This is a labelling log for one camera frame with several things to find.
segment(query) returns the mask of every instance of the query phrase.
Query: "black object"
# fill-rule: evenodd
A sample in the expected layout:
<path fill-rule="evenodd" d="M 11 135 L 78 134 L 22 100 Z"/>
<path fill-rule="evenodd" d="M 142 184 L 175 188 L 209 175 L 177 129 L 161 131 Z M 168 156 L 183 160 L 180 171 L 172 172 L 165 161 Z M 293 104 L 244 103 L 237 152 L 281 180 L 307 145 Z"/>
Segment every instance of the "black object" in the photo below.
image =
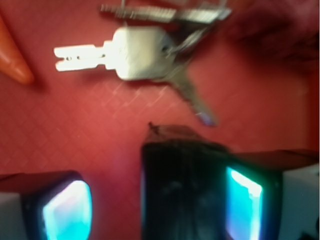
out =
<path fill-rule="evenodd" d="M 150 125 L 142 147 L 142 239 L 225 239 L 223 163 L 230 156 L 185 126 Z"/>
<path fill-rule="evenodd" d="M 314 213 L 316 209 L 319 212 L 319 206 L 312 204 L 311 208 L 305 208 L 310 219 L 295 223 L 291 219 L 299 219 L 306 201 L 313 202 L 316 196 L 291 204 L 296 195 L 305 194 L 308 185 L 304 185 L 303 180 L 298 181 L 299 177 L 293 177 L 300 185 L 296 188 L 289 176 L 293 174 L 291 170 L 299 170 L 307 179 L 309 172 L 304 167 L 314 168 L 319 164 L 318 152 L 276 150 L 232 154 L 224 146 L 203 139 L 186 126 L 150 124 L 141 154 L 143 240 L 231 239 L 228 217 L 241 216 L 227 216 L 228 202 L 240 208 L 244 205 L 240 195 L 230 195 L 231 188 L 227 184 L 230 180 L 227 170 L 230 169 L 263 189 L 259 239 L 309 237 L 304 229 L 310 223 L 314 226 Z M 310 177 L 319 176 L 319 172 L 310 174 Z M 313 191 L 316 182 L 313 182 L 314 178 L 311 181 L 309 187 Z M 251 231 L 252 226 L 245 227 L 245 231 Z"/>
<path fill-rule="evenodd" d="M 27 238 L 47 239 L 42 209 L 57 193 L 76 180 L 83 178 L 72 170 L 0 175 L 0 193 L 19 193 Z"/>

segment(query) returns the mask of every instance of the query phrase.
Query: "key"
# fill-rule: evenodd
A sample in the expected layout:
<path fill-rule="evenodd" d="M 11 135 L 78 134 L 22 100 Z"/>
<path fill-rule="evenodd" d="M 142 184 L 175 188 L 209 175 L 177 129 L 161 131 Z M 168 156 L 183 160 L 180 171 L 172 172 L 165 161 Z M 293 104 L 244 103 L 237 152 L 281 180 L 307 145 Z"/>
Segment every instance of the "key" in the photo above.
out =
<path fill-rule="evenodd" d="M 63 60 L 55 64 L 59 72 L 94 69 L 105 65 L 125 81 L 163 78 L 176 55 L 164 50 L 175 44 L 160 27 L 121 27 L 112 41 L 102 47 L 77 45 L 56 47 L 54 54 Z"/>
<path fill-rule="evenodd" d="M 190 103 L 195 115 L 207 126 L 217 126 L 218 120 L 207 105 L 201 100 L 196 88 L 187 74 L 188 63 L 174 63 L 171 71 L 160 79 L 152 79 L 155 83 L 168 83 L 172 85 L 181 96 Z"/>
<path fill-rule="evenodd" d="M 231 10 L 226 7 L 222 7 L 222 9 L 219 7 L 200 7 L 177 10 L 157 6 L 119 7 L 106 4 L 101 5 L 100 11 L 114 13 L 115 17 L 120 19 L 135 19 L 158 23 L 182 22 L 203 25 L 212 25 L 216 20 L 222 21 L 231 13 Z"/>

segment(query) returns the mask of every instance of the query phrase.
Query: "key ring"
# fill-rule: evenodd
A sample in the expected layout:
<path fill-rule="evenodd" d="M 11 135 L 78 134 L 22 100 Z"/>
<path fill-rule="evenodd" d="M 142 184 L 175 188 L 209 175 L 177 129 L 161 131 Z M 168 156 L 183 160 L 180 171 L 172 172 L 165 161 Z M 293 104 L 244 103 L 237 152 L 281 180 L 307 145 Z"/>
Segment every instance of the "key ring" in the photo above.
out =
<path fill-rule="evenodd" d="M 217 19 L 224 13 L 224 9 L 226 9 L 225 7 L 227 5 L 227 2 L 228 0 L 220 0 L 219 6 L 218 6 L 219 14 L 216 16 Z M 206 26 L 201 29 L 195 30 L 180 45 L 167 49 L 165 53 L 168 55 L 174 55 L 174 54 L 182 53 L 188 49 L 191 49 L 197 43 L 200 42 L 203 36 L 211 29 L 212 25 L 213 24 L 211 24 L 210 26 Z"/>

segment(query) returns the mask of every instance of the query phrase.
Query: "black device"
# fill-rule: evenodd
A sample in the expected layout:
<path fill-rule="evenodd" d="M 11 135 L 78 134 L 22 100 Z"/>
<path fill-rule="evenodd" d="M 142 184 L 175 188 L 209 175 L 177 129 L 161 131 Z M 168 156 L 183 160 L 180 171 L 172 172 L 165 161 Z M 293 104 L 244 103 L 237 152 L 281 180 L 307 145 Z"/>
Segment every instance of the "black device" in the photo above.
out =
<path fill-rule="evenodd" d="M 317 152 L 233 154 L 188 127 L 150 125 L 141 154 L 143 240 L 319 237 Z"/>

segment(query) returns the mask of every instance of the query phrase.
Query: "textured red fabric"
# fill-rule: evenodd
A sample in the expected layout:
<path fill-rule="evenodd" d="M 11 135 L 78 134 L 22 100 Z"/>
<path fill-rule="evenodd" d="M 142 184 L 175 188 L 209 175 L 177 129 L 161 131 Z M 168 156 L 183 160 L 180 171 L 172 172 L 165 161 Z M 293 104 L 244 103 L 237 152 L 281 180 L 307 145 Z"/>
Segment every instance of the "textured red fabric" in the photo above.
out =
<path fill-rule="evenodd" d="M 223 31 L 201 42 L 188 69 L 219 117 L 216 128 L 199 122 L 164 84 L 124 82 L 103 67 L 57 72 L 54 47 L 102 46 L 122 25 L 98 13 L 101 3 L 0 1 L 0 14 L 35 76 L 26 87 L 0 73 L 0 174 L 79 171 L 93 194 L 91 239 L 140 239 L 140 147 L 149 122 L 190 126 L 234 152 L 308 148 L 308 81 L 250 61 Z"/>

